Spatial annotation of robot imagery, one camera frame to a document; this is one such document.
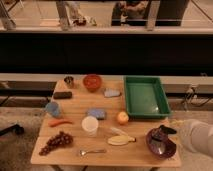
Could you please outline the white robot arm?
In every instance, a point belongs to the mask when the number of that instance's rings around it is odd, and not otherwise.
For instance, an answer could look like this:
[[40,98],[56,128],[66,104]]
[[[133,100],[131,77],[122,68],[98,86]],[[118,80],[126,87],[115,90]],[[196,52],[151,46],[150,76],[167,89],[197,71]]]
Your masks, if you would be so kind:
[[180,126],[179,137],[183,147],[190,152],[213,158],[213,124],[185,120]]

